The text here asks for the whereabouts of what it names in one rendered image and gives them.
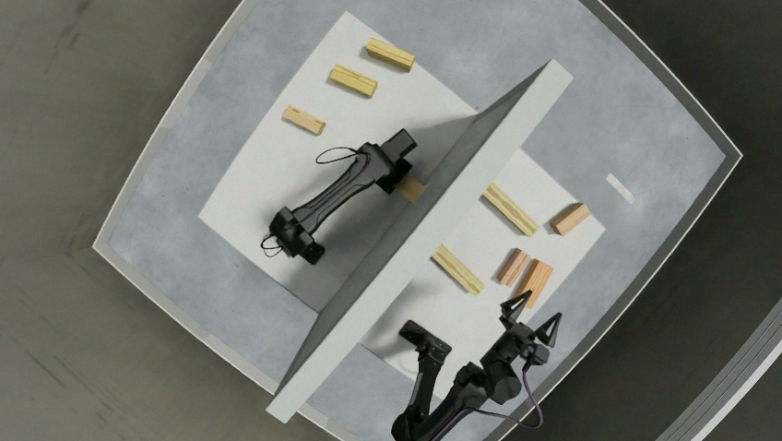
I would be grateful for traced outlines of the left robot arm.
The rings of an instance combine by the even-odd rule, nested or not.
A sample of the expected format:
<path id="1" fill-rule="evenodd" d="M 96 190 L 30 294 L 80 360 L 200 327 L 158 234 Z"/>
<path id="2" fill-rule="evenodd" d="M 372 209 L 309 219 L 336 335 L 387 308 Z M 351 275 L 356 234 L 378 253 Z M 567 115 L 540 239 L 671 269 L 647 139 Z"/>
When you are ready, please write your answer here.
<path id="1" fill-rule="evenodd" d="M 388 173 L 394 171 L 395 164 L 393 162 L 400 161 L 417 147 L 415 140 L 404 128 L 387 141 L 381 146 L 377 143 L 365 142 L 358 148 L 358 152 L 368 152 L 371 155 L 371 160 L 364 168 L 364 164 L 369 160 L 369 155 L 361 153 L 354 158 L 355 161 L 347 171 L 317 197 L 293 211 L 285 206 L 275 215 L 268 226 L 271 234 L 280 232 L 282 229 L 285 230 L 297 222 L 300 223 L 296 227 L 276 235 L 278 237 L 276 243 L 278 246 L 283 245 L 282 251 L 287 257 L 294 258 L 299 255 L 314 265 L 325 249 L 315 241 L 309 243 L 314 239 L 312 234 L 317 231 L 324 220 L 351 197 L 368 189 L 379 179 L 381 181 L 385 179 L 389 175 Z M 377 181 L 375 182 L 375 180 Z M 288 250 L 294 252 L 291 254 Z M 300 252 L 300 250 L 302 251 Z M 298 252 L 300 253 L 298 254 Z"/>

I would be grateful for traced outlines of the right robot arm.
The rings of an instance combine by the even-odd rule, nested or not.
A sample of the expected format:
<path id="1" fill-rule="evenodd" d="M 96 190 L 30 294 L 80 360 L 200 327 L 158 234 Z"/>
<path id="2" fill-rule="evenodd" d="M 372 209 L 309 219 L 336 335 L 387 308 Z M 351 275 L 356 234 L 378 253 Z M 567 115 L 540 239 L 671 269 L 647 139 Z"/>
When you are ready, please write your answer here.
<path id="1" fill-rule="evenodd" d="M 509 356 L 503 357 L 498 352 L 500 348 L 495 349 L 493 344 L 480 359 L 484 370 L 471 361 L 463 365 L 456 373 L 454 385 L 447 396 L 429 415 L 437 376 L 452 347 L 413 320 L 406 323 L 399 335 L 417 346 L 415 352 L 419 352 L 419 369 L 409 405 L 392 425 L 391 435 L 395 441 L 441 441 L 457 423 L 473 412 L 462 412 L 465 408 L 479 409 L 487 399 L 503 405 L 522 389 L 507 360 Z M 533 354 L 545 364 L 550 356 L 549 349 L 542 344 L 521 345 L 520 350 L 522 356 Z"/>

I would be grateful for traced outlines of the grey panel wall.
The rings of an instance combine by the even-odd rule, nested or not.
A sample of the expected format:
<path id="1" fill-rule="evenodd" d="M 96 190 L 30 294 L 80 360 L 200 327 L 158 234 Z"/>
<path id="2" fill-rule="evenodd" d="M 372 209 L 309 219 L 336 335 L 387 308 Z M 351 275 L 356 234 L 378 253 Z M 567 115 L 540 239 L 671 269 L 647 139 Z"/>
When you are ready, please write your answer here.
<path id="1" fill-rule="evenodd" d="M 306 336 L 267 412 L 286 423 L 314 393 L 455 229 L 573 78 L 551 59 L 476 118 L 413 205 L 408 203 L 354 270 L 360 282 L 351 288 L 347 280 L 333 297 L 338 300 L 314 321 L 312 336 Z"/>

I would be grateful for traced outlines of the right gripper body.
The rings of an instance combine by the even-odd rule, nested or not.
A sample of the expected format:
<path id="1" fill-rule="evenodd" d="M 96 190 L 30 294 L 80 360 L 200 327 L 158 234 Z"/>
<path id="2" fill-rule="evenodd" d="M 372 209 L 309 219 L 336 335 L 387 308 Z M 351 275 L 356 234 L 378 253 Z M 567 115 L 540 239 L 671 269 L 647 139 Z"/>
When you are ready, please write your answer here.
<path id="1" fill-rule="evenodd" d="M 503 314 L 499 317 L 499 320 L 503 324 L 503 326 L 505 328 L 505 332 L 502 334 L 502 336 L 493 345 L 494 348 L 495 349 L 499 349 L 500 348 L 500 350 L 498 352 L 503 357 L 505 357 L 505 355 L 508 355 L 509 357 L 507 358 L 507 360 L 510 363 L 519 354 L 520 358 L 522 358 L 524 361 L 527 361 L 528 358 L 532 359 L 533 360 L 532 365 L 543 365 L 544 362 L 542 362 L 540 359 L 535 357 L 533 354 L 528 354 L 527 357 L 523 357 L 520 354 L 520 352 L 521 352 L 520 348 L 521 348 L 521 345 L 537 344 L 537 343 L 534 342 L 536 337 L 540 340 L 540 342 L 542 342 L 544 345 L 548 346 L 545 343 L 545 341 L 543 341 L 541 339 L 541 337 L 534 330 L 529 328 L 527 325 L 525 325 L 521 321 L 518 324 L 517 322 L 512 320 L 510 317 L 508 317 L 503 309 L 501 309 L 501 312 Z M 508 321 L 508 320 L 510 320 L 511 322 Z"/>

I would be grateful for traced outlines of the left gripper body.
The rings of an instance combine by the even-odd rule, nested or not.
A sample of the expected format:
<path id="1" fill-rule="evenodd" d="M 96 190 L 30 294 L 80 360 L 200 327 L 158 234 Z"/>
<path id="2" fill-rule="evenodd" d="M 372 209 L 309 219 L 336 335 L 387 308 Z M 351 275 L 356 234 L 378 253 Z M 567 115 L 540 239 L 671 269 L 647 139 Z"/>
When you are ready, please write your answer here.
<path id="1" fill-rule="evenodd" d="M 394 162 L 396 165 L 393 169 L 394 171 L 391 172 L 385 179 L 382 181 L 379 179 L 376 184 L 381 187 L 386 193 L 389 192 L 391 187 L 393 185 L 398 185 L 398 183 L 402 180 L 402 178 L 406 175 L 406 173 L 410 170 L 412 167 L 411 163 L 409 163 L 404 158 L 400 161 L 397 160 Z"/>

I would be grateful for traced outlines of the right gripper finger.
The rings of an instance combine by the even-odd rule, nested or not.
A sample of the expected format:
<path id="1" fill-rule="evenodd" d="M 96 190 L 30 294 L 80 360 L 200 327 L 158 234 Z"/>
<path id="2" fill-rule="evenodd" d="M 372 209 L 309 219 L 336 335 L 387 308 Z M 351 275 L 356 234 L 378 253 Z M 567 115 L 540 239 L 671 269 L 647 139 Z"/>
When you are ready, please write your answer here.
<path id="1" fill-rule="evenodd" d="M 551 348 L 554 348 L 554 346 L 555 346 L 557 331 L 558 331 L 558 327 L 560 325 L 562 316 L 563 315 L 560 312 L 558 312 L 557 314 L 552 316 L 549 320 L 547 320 L 543 325 L 541 325 L 539 328 L 537 328 L 535 330 L 535 332 L 541 337 L 541 339 L 543 341 L 545 341 L 545 343 L 548 346 L 550 346 Z M 551 326 L 551 324 L 553 322 L 555 322 L 555 323 L 554 323 L 554 325 L 552 327 L 550 335 L 548 336 L 546 334 L 546 332 L 550 328 L 550 326 Z"/>
<path id="2" fill-rule="evenodd" d="M 533 291 L 528 290 L 513 299 L 501 303 L 500 306 L 507 314 L 507 316 L 516 322 L 516 320 L 519 318 L 520 314 L 522 313 L 523 309 L 525 308 L 528 300 L 530 299 L 532 293 Z M 521 302 L 513 309 L 512 306 L 517 304 L 519 301 Z"/>

